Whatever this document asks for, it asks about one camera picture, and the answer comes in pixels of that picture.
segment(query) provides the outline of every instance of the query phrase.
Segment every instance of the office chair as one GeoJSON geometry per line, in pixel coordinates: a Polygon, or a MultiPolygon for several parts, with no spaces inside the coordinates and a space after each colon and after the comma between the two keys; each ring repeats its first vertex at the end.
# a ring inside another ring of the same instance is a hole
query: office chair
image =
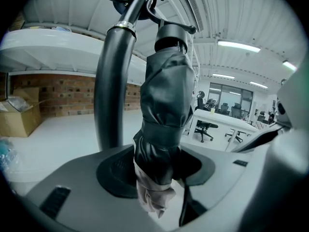
{"type": "MultiPolygon", "coordinates": [[[[210,111],[210,108],[205,108],[205,107],[204,107],[203,98],[202,98],[201,96],[198,97],[198,99],[197,99],[197,107],[195,108],[195,111],[196,111],[197,109],[210,111]]],[[[211,138],[211,141],[213,140],[213,137],[210,136],[210,135],[207,133],[207,130],[208,130],[209,128],[218,128],[218,125],[214,125],[214,124],[211,124],[211,123],[207,123],[207,122],[198,120],[198,121],[197,121],[197,127],[200,127],[201,129],[195,129],[194,133],[200,133],[200,134],[201,134],[201,136],[202,136],[201,142],[203,143],[203,142],[204,142],[204,135],[210,137],[210,138],[211,138]]]]}
{"type": "MultiPolygon", "coordinates": [[[[238,118],[238,119],[241,118],[241,105],[240,105],[240,104],[235,103],[235,105],[231,107],[231,110],[232,110],[232,117],[233,117],[233,118],[238,118]]],[[[235,137],[235,139],[236,139],[238,142],[240,142],[240,143],[243,141],[240,137],[238,137],[238,136],[240,136],[241,133],[244,133],[244,132],[238,131],[238,132],[237,132],[237,135],[236,135],[236,137],[235,137]]],[[[232,135],[233,135],[233,134],[226,133],[226,134],[225,134],[225,137],[226,137],[226,136],[232,136],[232,135]]]]}
{"type": "Polygon", "coordinates": [[[223,114],[223,115],[229,115],[229,111],[228,111],[228,105],[227,103],[223,103],[221,105],[221,110],[220,110],[220,113],[223,114]]]}
{"type": "Polygon", "coordinates": [[[260,121],[263,123],[263,120],[265,119],[265,112],[261,111],[259,117],[257,117],[257,121],[260,121]]]}

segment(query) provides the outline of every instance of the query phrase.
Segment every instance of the black cylindrical joint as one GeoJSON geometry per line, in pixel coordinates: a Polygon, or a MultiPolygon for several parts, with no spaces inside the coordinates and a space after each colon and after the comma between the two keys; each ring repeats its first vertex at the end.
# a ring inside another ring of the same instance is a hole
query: black cylindrical joint
{"type": "Polygon", "coordinates": [[[97,68],[94,115],[100,150],[123,145],[123,110],[135,38],[123,28],[107,32],[97,68]]]}
{"type": "Polygon", "coordinates": [[[159,29],[154,50],[157,52],[163,48],[178,46],[179,44],[184,47],[184,53],[186,53],[188,49],[186,32],[178,25],[169,24],[159,29]]]}

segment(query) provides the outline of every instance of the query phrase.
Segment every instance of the red brick wall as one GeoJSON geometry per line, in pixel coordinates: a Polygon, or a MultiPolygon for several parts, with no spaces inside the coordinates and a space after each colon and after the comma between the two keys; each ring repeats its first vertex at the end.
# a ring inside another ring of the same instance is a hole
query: red brick wall
{"type": "MultiPolygon", "coordinates": [[[[40,87],[42,117],[93,113],[94,77],[58,74],[12,76],[13,88],[40,87]]],[[[140,108],[140,87],[127,84],[125,110],[140,108]]]]}
{"type": "Polygon", "coordinates": [[[5,73],[0,72],[0,100],[5,98],[5,73]]]}

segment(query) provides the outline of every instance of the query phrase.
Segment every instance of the cardboard box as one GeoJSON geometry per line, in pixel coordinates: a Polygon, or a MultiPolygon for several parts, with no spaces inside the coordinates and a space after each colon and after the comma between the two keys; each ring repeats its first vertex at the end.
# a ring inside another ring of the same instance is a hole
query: cardboard box
{"type": "Polygon", "coordinates": [[[23,112],[17,111],[8,101],[0,101],[0,136],[28,137],[41,124],[39,91],[38,87],[13,91],[13,96],[25,99],[30,105],[23,112]]]}

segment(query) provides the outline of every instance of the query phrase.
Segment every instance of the white desk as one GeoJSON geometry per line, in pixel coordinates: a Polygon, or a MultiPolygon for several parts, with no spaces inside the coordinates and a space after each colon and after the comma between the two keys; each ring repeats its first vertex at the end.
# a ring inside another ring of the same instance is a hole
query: white desk
{"type": "Polygon", "coordinates": [[[222,115],[222,114],[212,114],[211,112],[197,109],[194,112],[193,121],[192,121],[190,132],[189,132],[190,139],[193,138],[193,134],[197,126],[198,120],[205,121],[205,122],[215,124],[215,125],[220,124],[220,125],[228,126],[231,129],[234,129],[234,133],[225,150],[227,150],[230,144],[234,141],[238,131],[242,131],[244,133],[249,133],[249,134],[253,134],[259,131],[257,128],[253,127],[252,125],[249,125],[243,120],[233,118],[230,116],[226,116],[226,115],[222,115]]]}

